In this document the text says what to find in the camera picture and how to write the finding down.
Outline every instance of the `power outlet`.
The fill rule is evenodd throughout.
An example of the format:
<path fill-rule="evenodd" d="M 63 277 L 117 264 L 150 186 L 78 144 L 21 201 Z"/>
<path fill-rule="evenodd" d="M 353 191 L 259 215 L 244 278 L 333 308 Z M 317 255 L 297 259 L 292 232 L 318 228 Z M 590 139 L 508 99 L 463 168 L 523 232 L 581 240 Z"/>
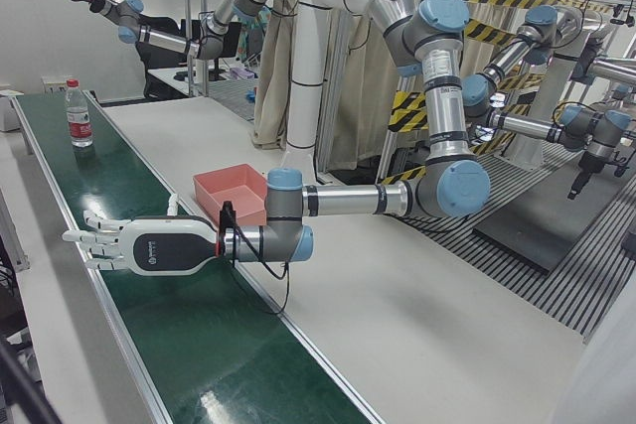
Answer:
<path fill-rule="evenodd" d="M 67 78 L 43 76 L 42 86 L 44 87 L 44 93 L 57 93 L 59 91 L 66 91 Z"/>

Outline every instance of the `pink plastic tray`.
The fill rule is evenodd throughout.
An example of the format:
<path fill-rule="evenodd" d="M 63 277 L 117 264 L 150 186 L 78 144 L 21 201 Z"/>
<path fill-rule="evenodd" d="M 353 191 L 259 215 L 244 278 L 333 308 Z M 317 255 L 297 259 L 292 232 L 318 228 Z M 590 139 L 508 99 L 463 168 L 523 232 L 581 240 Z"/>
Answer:
<path fill-rule="evenodd" d="M 265 225 L 267 180 L 248 164 L 194 176 L 197 202 L 215 225 L 224 201 L 232 201 L 238 225 Z"/>

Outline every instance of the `black platform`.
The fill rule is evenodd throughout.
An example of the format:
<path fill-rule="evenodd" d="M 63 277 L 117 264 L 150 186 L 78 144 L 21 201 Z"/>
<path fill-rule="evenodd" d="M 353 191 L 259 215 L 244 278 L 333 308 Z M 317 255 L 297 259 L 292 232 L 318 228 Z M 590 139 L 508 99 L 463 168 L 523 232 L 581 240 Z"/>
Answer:
<path fill-rule="evenodd" d="M 621 156 L 625 154 L 629 150 L 621 151 Z M 622 178 L 616 178 L 615 168 L 606 166 L 571 201 L 567 193 L 579 172 L 579 157 L 489 215 L 473 231 L 523 257 L 534 268 L 554 270 L 634 174 L 628 169 Z"/>

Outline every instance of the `white robotic hand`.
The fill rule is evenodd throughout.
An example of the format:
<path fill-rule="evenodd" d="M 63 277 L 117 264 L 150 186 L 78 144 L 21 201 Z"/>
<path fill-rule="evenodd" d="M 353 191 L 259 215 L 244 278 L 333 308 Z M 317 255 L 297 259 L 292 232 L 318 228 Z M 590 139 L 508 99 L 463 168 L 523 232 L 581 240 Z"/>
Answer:
<path fill-rule="evenodd" d="M 130 269 L 139 275 L 190 275 L 217 255 L 216 233 L 197 216 L 176 215 L 176 196 L 168 215 L 133 220 L 105 219 L 84 211 L 86 225 L 97 232 L 67 230 L 62 239 L 103 258 L 86 261 L 96 270 Z"/>

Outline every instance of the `robot finger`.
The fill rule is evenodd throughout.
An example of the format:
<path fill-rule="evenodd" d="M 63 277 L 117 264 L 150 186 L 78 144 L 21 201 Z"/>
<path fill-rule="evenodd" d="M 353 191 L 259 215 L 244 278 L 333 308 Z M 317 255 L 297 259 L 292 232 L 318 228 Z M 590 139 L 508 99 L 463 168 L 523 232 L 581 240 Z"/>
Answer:
<path fill-rule="evenodd" d="M 168 211 L 166 215 L 177 215 L 179 212 L 179 195 L 171 194 L 170 199 L 168 199 Z"/>
<path fill-rule="evenodd" d="M 116 232 L 130 222 L 130 220 L 114 220 L 110 218 L 101 218 L 90 211 L 83 212 L 83 221 L 86 225 L 96 228 L 97 230 Z"/>
<path fill-rule="evenodd" d="M 113 258 L 112 260 L 103 258 L 92 258 L 87 260 L 86 268 L 92 270 L 126 270 L 128 266 L 123 258 Z"/>
<path fill-rule="evenodd" d="M 117 245 L 106 245 L 101 243 L 81 243 L 79 245 L 81 250 L 90 252 L 93 255 L 103 255 L 108 257 L 117 257 L 121 255 L 121 250 Z"/>
<path fill-rule="evenodd" d="M 100 243 L 110 245 L 119 241 L 117 234 L 86 232 L 85 230 L 67 230 L 62 234 L 66 242 Z"/>

